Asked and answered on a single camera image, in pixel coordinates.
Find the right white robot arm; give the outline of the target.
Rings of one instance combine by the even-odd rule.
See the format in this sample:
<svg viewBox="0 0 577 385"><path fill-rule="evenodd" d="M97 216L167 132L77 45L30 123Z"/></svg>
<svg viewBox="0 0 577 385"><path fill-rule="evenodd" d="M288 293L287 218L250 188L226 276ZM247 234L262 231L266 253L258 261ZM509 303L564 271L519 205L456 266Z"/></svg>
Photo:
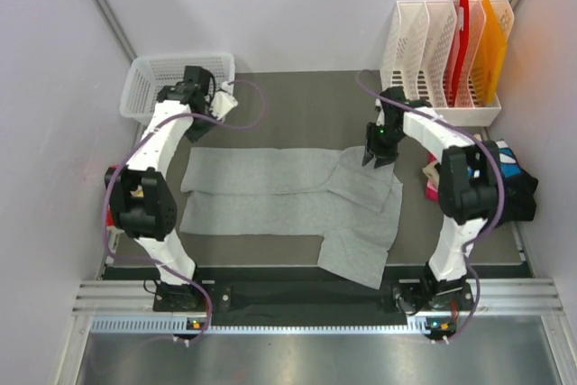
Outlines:
<svg viewBox="0 0 577 385"><path fill-rule="evenodd" d="M495 142L482 142L451 126L424 100L409 100L403 87L379 93L379 117L366 128L362 162L380 168L398 158L412 138L440 165L438 199L443 224L420 280L418 307L439 309L464 299L469 257L479 235L492 230L504 208L504 185Z"/></svg>

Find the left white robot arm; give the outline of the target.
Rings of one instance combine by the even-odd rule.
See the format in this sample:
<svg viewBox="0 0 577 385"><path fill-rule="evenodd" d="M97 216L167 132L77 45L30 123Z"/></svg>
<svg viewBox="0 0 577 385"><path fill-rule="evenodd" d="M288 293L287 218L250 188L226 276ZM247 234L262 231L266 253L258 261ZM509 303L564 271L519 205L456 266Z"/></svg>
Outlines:
<svg viewBox="0 0 577 385"><path fill-rule="evenodd" d="M154 261L157 311L192 311L206 305L203 286L192 280L196 264L184 251L176 225L178 206L166 175L181 138L193 126L192 114L207 115L213 74L186 66L181 81L163 87L156 96L152 118L116 179L105 174L112 188L108 209L116 228L134 239Z"/></svg>

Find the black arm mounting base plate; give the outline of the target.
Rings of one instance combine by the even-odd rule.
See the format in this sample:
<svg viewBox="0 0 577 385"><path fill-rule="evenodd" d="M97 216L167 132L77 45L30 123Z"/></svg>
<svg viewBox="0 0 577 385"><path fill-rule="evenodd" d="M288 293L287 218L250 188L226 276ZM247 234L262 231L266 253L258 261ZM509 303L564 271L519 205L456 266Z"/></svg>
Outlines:
<svg viewBox="0 0 577 385"><path fill-rule="evenodd" d="M312 314L321 311L327 317L330 310L342 312L345 307L372 308L386 314L413 316L421 309L446 308L451 302L447 295L432 298L410 283L370 289L350 281L208 281L201 284L212 302L215 315L240 317L277 314L265 310L277 307L281 315Z"/></svg>

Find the grey t-shirt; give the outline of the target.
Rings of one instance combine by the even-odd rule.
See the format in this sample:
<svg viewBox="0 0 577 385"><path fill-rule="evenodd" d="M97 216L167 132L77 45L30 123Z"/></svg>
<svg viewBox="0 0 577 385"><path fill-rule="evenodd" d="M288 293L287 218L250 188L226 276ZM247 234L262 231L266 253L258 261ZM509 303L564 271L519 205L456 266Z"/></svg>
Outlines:
<svg viewBox="0 0 577 385"><path fill-rule="evenodd" d="M179 229L320 236L319 268L378 289L398 233L403 185L391 165L362 165L363 152L195 147L181 183L188 200Z"/></svg>

